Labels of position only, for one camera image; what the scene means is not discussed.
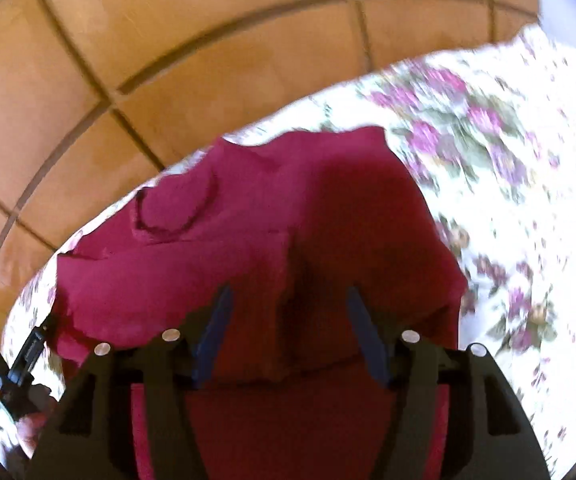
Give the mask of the red garment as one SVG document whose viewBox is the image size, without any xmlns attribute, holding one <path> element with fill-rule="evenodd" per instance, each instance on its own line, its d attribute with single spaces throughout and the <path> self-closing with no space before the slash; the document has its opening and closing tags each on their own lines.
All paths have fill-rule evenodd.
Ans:
<svg viewBox="0 0 576 480">
<path fill-rule="evenodd" d="M 454 346 L 466 280 L 379 127 L 216 142 L 56 264 L 51 349 L 73 377 L 99 342 L 147 344 L 233 292 L 211 379 L 187 406 L 212 479 L 365 479 L 395 399 L 346 309 Z"/>
</svg>

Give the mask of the floral bedspread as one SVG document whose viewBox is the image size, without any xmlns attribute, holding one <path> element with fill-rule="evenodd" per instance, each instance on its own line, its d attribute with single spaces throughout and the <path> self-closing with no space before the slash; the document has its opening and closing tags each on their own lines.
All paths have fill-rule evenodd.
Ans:
<svg viewBox="0 0 576 480">
<path fill-rule="evenodd" d="M 66 377 L 50 346 L 61 255 L 144 188 L 197 166 L 218 141 L 259 146 L 287 132 L 364 127 L 383 130 L 465 277 L 456 342 L 440 346 L 486 347 L 529 419 L 546 479 L 576 477 L 576 52 L 536 26 L 498 47 L 434 53 L 336 84 L 139 186 L 77 231 L 25 287 L 4 326 L 3 359 L 12 365 L 52 314 L 32 374 L 57 406 L 79 372 Z M 90 353 L 125 349 L 99 342 Z"/>
</svg>

